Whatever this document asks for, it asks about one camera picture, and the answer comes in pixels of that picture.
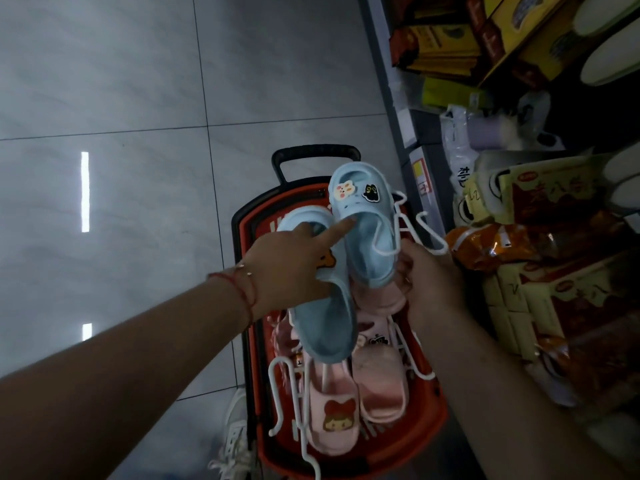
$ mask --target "bracelet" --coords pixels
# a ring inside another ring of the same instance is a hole
[[[256,291],[253,279],[251,278],[251,276],[252,276],[251,273],[247,273],[246,275],[249,278],[249,282],[251,283],[251,287],[252,287],[252,290],[253,290],[253,302],[252,303],[249,302],[249,298],[247,298],[246,293],[244,292],[242,287],[240,285],[238,285],[238,283],[236,282],[236,278],[235,278],[236,271],[238,271],[242,267],[244,267],[244,264],[240,264],[240,265],[236,266],[234,268],[234,272],[231,275],[225,274],[225,273],[209,273],[207,275],[207,279],[222,278],[223,280],[226,280],[229,283],[231,283],[233,285],[233,287],[236,289],[236,291],[238,291],[238,293],[240,295],[240,298],[242,298],[242,300],[244,301],[244,304],[246,306],[246,311],[249,314],[249,323],[246,326],[246,328],[243,330],[243,333],[244,333],[245,331],[249,330],[249,328],[251,328],[251,325],[253,325],[253,310],[252,310],[252,307],[256,304],[256,302],[258,300],[258,293]]]

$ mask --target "black handle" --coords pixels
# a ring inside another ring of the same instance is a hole
[[[343,157],[360,161],[360,152],[350,144],[303,144],[278,150],[271,156],[271,165],[281,185],[287,183],[280,169],[284,162],[312,157]]]

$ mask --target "cartoon charm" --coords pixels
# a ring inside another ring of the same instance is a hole
[[[335,186],[333,190],[333,196],[338,200],[344,200],[349,195],[353,195],[354,192],[356,192],[356,187],[354,186],[352,181],[347,180],[346,182]]]
[[[355,424],[356,400],[345,403],[327,401],[324,405],[323,427],[325,431],[345,431]]]
[[[373,337],[372,339],[369,339],[369,343],[371,345],[375,345],[375,344],[389,345],[389,341],[387,340],[387,338],[384,335],[380,335],[379,333],[377,333],[376,336]]]
[[[362,196],[369,202],[380,202],[380,194],[378,188],[374,184],[367,184]]]
[[[335,256],[333,256],[331,249],[327,250],[327,252],[318,259],[316,269],[320,269],[322,267],[335,267]]]

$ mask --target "hand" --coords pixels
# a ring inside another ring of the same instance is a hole
[[[243,270],[251,272],[256,287],[254,319],[272,310],[284,310],[329,296],[331,284],[316,280],[316,266],[354,224],[352,219],[343,219],[315,237],[308,223],[300,224],[293,231],[260,236],[242,260]]]
[[[409,300],[409,322],[414,330],[428,315],[464,310],[460,270],[450,254],[434,256],[408,239],[396,264],[396,285]]]

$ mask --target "red shopping basket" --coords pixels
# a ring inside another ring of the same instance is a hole
[[[330,177],[287,182],[280,169],[285,161],[320,156],[360,160],[360,153],[355,147],[340,144],[295,146],[275,152],[271,162],[280,186],[253,199],[232,219],[236,262],[242,259],[258,237],[274,232],[286,213],[303,205],[329,205]],[[406,311],[405,306],[394,319],[403,331],[418,368],[426,374],[431,368],[413,338],[406,321]],[[284,425],[276,436],[268,435],[277,418],[268,377],[269,363],[275,357],[271,342],[273,327],[270,322],[261,320],[243,334],[249,443],[255,441],[258,456],[268,467],[286,476],[313,479],[313,469],[300,455],[300,438],[292,423],[292,399],[284,387],[279,390]],[[278,384],[282,385],[280,368],[275,371]],[[358,443],[349,453],[338,457],[324,456],[309,445],[309,453],[318,460],[323,478],[365,479],[378,476],[404,464],[429,443],[447,419],[446,401],[437,379],[423,381],[413,374],[411,376],[406,414],[393,425],[373,425],[362,419]]]

